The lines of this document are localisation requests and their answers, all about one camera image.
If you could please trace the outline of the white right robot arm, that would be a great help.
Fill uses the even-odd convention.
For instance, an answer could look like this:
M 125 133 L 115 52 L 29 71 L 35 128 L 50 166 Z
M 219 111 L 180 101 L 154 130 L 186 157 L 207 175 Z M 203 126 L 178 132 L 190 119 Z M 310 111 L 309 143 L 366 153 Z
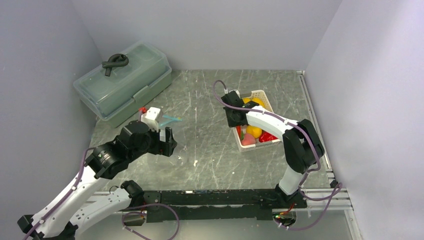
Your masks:
M 291 120 L 277 115 L 256 102 L 244 103 L 238 92 L 224 91 L 217 98 L 224 105 L 228 126 L 258 127 L 282 141 L 288 167 L 277 184 L 276 203 L 287 208 L 295 201 L 299 186 L 312 165 L 320 163 L 325 149 L 313 123 L 307 119 Z

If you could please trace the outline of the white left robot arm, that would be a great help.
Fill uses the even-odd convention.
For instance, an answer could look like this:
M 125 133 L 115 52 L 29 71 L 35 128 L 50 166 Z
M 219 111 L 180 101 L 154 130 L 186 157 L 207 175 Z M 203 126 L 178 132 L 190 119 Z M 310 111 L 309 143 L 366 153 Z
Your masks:
M 170 157 L 177 146 L 173 130 L 155 128 L 156 121 L 131 121 L 111 141 L 90 147 L 83 154 L 74 179 L 46 207 L 34 215 L 23 215 L 17 224 L 34 240 L 73 240 L 78 233 L 123 210 L 139 209 L 145 202 L 143 189 L 133 180 L 124 181 L 105 199 L 82 205 L 130 163 L 145 154 Z

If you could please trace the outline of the clear zip top bag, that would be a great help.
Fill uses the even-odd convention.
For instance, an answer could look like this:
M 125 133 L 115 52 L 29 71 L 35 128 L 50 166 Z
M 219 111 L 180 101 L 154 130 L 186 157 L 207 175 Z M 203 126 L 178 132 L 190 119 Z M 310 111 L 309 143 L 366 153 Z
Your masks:
M 159 126 L 164 127 L 173 122 L 182 122 L 183 120 L 180 117 L 172 117 L 168 115 L 162 115 L 161 120 L 159 121 Z

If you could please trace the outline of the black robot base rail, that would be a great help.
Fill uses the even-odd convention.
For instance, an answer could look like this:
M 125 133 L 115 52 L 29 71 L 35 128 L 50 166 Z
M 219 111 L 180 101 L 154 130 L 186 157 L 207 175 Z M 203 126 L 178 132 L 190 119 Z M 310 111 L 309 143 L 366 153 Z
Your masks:
M 146 211 L 148 223 L 180 220 L 256 219 L 270 221 L 279 211 L 305 209 L 300 193 L 274 188 L 216 190 L 147 190 L 127 210 Z

